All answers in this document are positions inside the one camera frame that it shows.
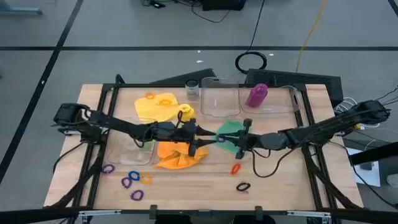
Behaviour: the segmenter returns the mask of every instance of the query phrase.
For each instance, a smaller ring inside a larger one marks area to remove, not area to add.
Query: yellow cloth
[[[161,93],[139,98],[134,102],[139,118],[168,121],[178,114],[178,102],[173,93]]]
[[[160,142],[157,148],[157,156],[162,158],[156,167],[166,169],[183,169],[197,164],[200,159],[207,156],[205,147],[200,147],[194,157],[188,156],[189,144],[184,142]]]

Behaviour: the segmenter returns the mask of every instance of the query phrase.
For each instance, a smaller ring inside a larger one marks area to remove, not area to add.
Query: black floor stripe
[[[396,15],[398,16],[398,6],[397,3],[394,0],[388,0],[388,3],[390,3],[390,6],[392,8],[392,10],[394,10],[394,12],[396,13]]]
[[[60,53],[60,49],[65,43],[67,36],[69,34],[69,31],[73,25],[73,22],[76,19],[76,16],[80,10],[80,6],[83,3],[83,0],[77,0],[75,7],[73,8],[73,11],[68,19],[67,24],[65,25],[65,28],[62,31],[62,34],[57,42],[57,46],[55,47],[55,50],[53,51],[50,60],[48,64],[46,65],[43,75],[39,80],[39,83],[36,86],[36,89],[32,95],[32,98],[29,101],[29,104],[25,110],[25,113],[18,125],[17,131],[15,131],[14,137],[12,137],[11,143],[8,146],[8,149],[1,161],[0,164],[0,183],[2,182],[4,176],[6,175],[6,171],[9,167],[9,164],[11,163],[12,158],[14,157],[14,154],[18,148],[18,145],[21,141],[21,138],[23,134],[25,133],[26,127],[29,123],[30,118],[32,117],[33,111],[36,108],[37,102],[39,101],[39,98],[43,92],[44,86],[47,83],[47,80],[51,74],[51,71],[55,65],[55,62],[58,59],[58,55]]]
[[[0,50],[55,50],[55,47],[0,47]]]
[[[57,47],[0,47],[0,50],[55,50]],[[247,50],[248,46],[60,47],[60,51]],[[253,46],[252,50],[300,50],[300,46]],[[306,51],[398,51],[398,47],[306,47]]]

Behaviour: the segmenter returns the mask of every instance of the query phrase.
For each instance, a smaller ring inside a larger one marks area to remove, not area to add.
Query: yellow cable
[[[328,2],[328,0],[323,0],[321,8],[319,9],[319,12],[318,12],[317,19],[315,20],[314,24],[312,25],[312,28],[311,28],[310,32],[307,34],[307,37],[305,38],[304,44],[303,44],[303,46],[300,49],[300,54],[298,55],[298,60],[297,60],[296,73],[299,70],[299,66],[300,66],[300,63],[301,63],[301,56],[303,55],[305,46],[307,45],[307,42],[310,40],[310,37],[311,37],[313,31],[317,27],[327,2]]]

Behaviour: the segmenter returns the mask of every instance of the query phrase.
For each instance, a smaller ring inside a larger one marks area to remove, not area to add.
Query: orange ring
[[[171,105],[171,104],[172,104],[171,100],[168,100],[168,99],[162,99],[159,101],[159,105],[167,106],[167,105]]]
[[[139,179],[139,181],[141,181],[141,183],[143,183],[143,184],[151,184],[152,176],[150,174],[143,173],[143,174],[141,174],[141,178]]]
[[[155,93],[154,92],[147,92],[145,93],[145,98],[147,98],[148,100],[153,100],[155,98]]]
[[[232,166],[231,174],[232,175],[237,174],[240,169],[241,169],[241,165],[240,164],[235,164],[234,166]]]

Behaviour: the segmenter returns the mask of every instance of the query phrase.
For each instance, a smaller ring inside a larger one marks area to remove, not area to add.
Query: green cloth
[[[236,131],[242,130],[243,127],[243,123],[240,123],[239,121],[227,121],[223,125],[221,125],[220,128],[218,128],[217,134],[234,133]],[[229,141],[217,142],[216,146],[234,154],[239,151],[239,147],[236,147],[233,143]]]

